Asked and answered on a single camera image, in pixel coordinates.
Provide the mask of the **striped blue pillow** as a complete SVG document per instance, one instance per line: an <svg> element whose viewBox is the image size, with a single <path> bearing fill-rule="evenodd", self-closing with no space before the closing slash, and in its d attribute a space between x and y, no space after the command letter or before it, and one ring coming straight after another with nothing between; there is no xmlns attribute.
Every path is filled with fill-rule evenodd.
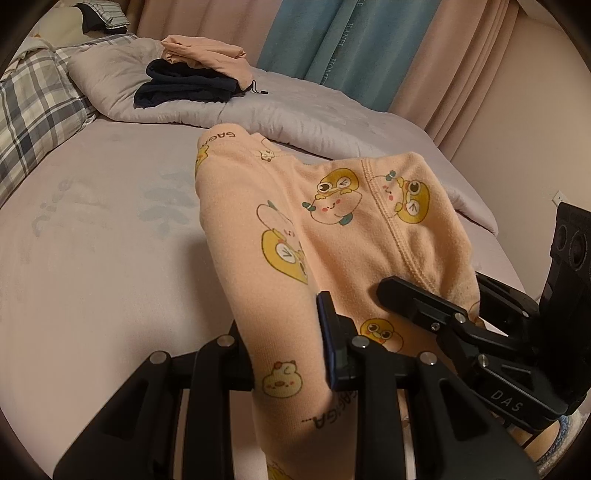
<svg viewBox="0 0 591 480"><path fill-rule="evenodd" d="M81 1L75 4L82 13L82 31L126 32L129 21L114 1Z"/></svg>

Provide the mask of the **pink curtain right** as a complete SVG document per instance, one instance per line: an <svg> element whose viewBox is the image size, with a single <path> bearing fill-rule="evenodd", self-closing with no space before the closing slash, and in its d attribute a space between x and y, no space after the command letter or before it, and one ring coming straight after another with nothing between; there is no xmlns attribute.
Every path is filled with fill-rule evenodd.
<svg viewBox="0 0 591 480"><path fill-rule="evenodd" d="M390 111L423 129L448 158L458 151L499 70L515 1L443 1Z"/></svg>

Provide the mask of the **pink curtain left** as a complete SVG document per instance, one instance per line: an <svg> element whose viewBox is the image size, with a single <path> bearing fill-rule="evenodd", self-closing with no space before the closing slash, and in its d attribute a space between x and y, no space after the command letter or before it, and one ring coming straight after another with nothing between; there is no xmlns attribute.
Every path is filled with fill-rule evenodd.
<svg viewBox="0 0 591 480"><path fill-rule="evenodd" d="M242 47L256 65L274 18L276 0L144 0L123 1L129 30L161 40L168 35L206 37Z"/></svg>

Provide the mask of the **lilac bed sheet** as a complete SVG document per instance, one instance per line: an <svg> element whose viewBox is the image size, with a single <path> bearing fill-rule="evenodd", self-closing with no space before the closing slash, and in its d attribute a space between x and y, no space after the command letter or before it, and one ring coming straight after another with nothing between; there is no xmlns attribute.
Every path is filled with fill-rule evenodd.
<svg viewBox="0 0 591 480"><path fill-rule="evenodd" d="M153 351L228 330L198 221L200 130L98 119L1 209L1 409L45 474Z"/></svg>

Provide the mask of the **folded peach garment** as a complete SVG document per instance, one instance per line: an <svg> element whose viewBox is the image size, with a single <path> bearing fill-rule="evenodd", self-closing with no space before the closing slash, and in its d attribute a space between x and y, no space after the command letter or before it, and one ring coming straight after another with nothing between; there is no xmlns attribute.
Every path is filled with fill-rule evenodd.
<svg viewBox="0 0 591 480"><path fill-rule="evenodd" d="M253 84L252 67L240 46L206 37L168 35L160 41L162 58L169 63L185 63L191 68L207 68L235 79L242 90Z"/></svg>

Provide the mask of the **pink curtain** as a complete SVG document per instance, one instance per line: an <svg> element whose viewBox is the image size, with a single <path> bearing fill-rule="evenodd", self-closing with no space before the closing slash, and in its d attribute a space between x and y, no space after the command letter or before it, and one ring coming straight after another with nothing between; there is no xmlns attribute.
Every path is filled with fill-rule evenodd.
<svg viewBox="0 0 591 480"><path fill-rule="evenodd" d="M256 65L274 18L276 0L144 0L123 1L129 30L161 40L168 35L206 37L242 47Z"/></svg>
<svg viewBox="0 0 591 480"><path fill-rule="evenodd" d="M390 111L423 129L448 158L458 151L499 70L515 1L443 1Z"/></svg>

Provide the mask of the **orange cartoon print baby garment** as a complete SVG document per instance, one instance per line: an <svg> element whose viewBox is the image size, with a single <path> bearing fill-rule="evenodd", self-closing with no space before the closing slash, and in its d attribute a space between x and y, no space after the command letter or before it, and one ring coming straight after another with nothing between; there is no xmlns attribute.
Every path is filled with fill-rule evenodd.
<svg viewBox="0 0 591 480"><path fill-rule="evenodd" d="M356 395L329 389L315 298L375 346L436 351L433 333L384 310L398 276L478 321L472 246L444 187L414 152L308 165L236 124L200 136L200 224L252 362L256 438L278 479L349 479Z"/></svg>

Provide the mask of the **folded dark navy garment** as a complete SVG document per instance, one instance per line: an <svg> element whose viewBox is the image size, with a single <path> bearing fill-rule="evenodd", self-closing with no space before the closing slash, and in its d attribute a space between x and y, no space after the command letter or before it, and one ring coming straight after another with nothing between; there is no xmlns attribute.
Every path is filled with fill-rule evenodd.
<svg viewBox="0 0 591 480"><path fill-rule="evenodd" d="M267 94L257 90L256 82L242 88L238 81L209 68L192 68L186 63L169 63L164 59L151 61L146 67L150 80L134 94L136 107L152 108L160 104L188 100L192 102L228 103L233 97L246 92Z"/></svg>

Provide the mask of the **blue curtain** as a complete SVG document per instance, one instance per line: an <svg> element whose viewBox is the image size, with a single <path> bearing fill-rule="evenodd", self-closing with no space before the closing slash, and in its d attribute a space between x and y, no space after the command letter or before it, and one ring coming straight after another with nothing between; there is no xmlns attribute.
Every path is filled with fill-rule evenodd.
<svg viewBox="0 0 591 480"><path fill-rule="evenodd" d="M439 6L436 0L283 1L257 66L387 111Z"/></svg>

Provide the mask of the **plaid pillow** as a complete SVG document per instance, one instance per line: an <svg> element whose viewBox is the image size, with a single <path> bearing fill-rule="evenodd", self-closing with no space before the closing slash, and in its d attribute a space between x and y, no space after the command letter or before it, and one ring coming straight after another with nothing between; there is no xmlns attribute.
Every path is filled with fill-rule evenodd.
<svg viewBox="0 0 591 480"><path fill-rule="evenodd" d="M96 45L125 45L117 34L76 46L39 45L1 80L1 201L6 202L44 157L96 119L97 110L68 75L71 56Z"/></svg>

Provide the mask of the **folded lilac duvet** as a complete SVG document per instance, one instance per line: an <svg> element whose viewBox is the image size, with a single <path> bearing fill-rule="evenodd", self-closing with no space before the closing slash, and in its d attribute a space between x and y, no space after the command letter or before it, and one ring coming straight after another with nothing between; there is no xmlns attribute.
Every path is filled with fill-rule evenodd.
<svg viewBox="0 0 591 480"><path fill-rule="evenodd" d="M68 73L92 106L114 121L201 128L233 123L331 160L416 152L436 174L454 208L498 234L490 208L425 131L398 115L370 110L338 90L256 69L259 94L249 92L226 103L179 100L135 106L133 96L148 80L146 67L160 53L159 44L147 38L126 44L100 42L74 53Z"/></svg>

